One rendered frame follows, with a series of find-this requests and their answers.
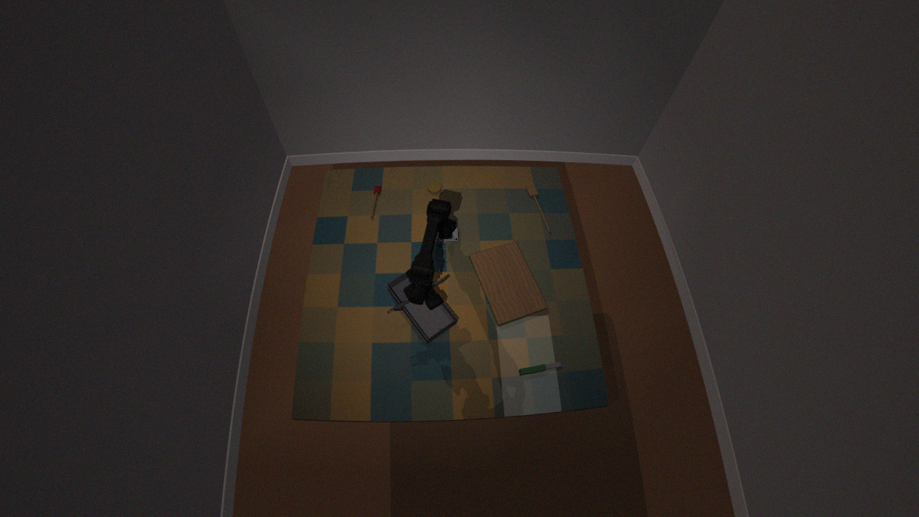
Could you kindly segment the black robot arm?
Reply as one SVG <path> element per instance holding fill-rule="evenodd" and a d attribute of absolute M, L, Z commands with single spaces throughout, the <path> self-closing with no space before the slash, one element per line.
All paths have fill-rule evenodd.
<path fill-rule="evenodd" d="M 426 209 L 427 225 L 422 248 L 414 258 L 414 261 L 411 262 L 409 274 L 411 284 L 403 291 L 405 297 L 410 302 L 414 302 L 414 304 L 423 304 L 424 298 L 426 298 L 426 286 L 430 286 L 431 282 L 433 282 L 432 251 L 437 231 L 439 231 L 439 238 L 449 239 L 452 238 L 452 232 L 456 229 L 456 220 L 449 219 L 450 212 L 450 202 L 442 202 L 442 200 L 436 199 L 428 202 Z M 416 277 L 411 277 L 412 274 L 416 275 Z"/>

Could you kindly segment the brown wooden board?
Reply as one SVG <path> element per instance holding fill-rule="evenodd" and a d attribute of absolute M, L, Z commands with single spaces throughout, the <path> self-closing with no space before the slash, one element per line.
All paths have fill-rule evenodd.
<path fill-rule="evenodd" d="M 548 308 L 516 241 L 469 257 L 497 326 Z"/>

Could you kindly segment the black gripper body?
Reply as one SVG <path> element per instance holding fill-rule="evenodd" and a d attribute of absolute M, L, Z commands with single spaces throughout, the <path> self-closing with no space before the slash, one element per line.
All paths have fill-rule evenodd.
<path fill-rule="evenodd" d="M 406 272 L 407 277 L 409 277 L 409 274 L 410 274 L 410 269 L 407 269 L 407 272 Z M 434 290 L 432 289 L 434 286 L 432 284 L 433 282 L 431 282 L 430 286 L 426 286 L 427 291 L 426 291 L 426 301 L 425 302 L 426 302 L 426 306 L 428 307 L 428 309 L 434 309 L 436 307 L 439 307 L 443 302 L 443 299 L 441 299 L 439 294 L 434 294 Z"/>

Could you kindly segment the dark grey roasting tin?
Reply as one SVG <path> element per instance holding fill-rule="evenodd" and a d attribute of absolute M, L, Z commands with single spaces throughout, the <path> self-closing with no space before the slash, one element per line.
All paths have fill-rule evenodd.
<path fill-rule="evenodd" d="M 409 277 L 403 274 L 403 276 L 394 279 L 386 286 L 388 292 L 393 295 L 395 301 L 401 304 L 402 302 L 407 302 L 408 298 L 405 297 L 403 291 L 410 284 Z M 426 343 L 430 343 L 434 338 L 457 324 L 456 315 L 451 312 L 445 302 L 442 302 L 439 307 L 434 309 L 428 309 L 425 301 L 423 304 L 408 302 L 408 304 L 405 304 L 402 308 L 405 315 L 409 317 L 411 324 L 416 326 L 418 332 L 420 332 L 422 337 L 426 340 Z"/>

